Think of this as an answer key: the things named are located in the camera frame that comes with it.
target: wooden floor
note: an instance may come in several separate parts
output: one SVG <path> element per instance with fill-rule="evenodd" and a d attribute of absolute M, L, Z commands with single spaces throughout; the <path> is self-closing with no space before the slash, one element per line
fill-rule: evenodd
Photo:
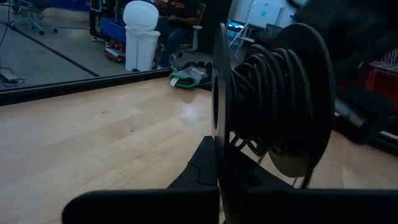
<path fill-rule="evenodd" d="M 168 186 L 211 134 L 210 112 L 210 92 L 166 79 L 0 108 L 0 223 L 60 223 L 84 192 Z M 398 189 L 397 170 L 333 133 L 311 187 Z"/>

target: wall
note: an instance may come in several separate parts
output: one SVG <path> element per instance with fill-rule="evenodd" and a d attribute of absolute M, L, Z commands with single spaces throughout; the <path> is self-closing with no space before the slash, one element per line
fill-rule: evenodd
<path fill-rule="evenodd" d="M 233 0 L 231 5 L 231 11 L 229 12 L 228 18 L 245 22 L 245 18 L 248 16 L 248 12 L 250 10 L 250 6 L 252 1 L 255 0 Z M 296 0 L 300 4 L 304 4 L 307 0 Z M 279 2 L 284 7 L 282 10 L 281 16 L 279 18 L 277 26 L 286 27 L 292 23 L 290 15 L 295 13 L 295 10 L 286 4 L 285 0 L 269 0 L 269 2 Z"/>

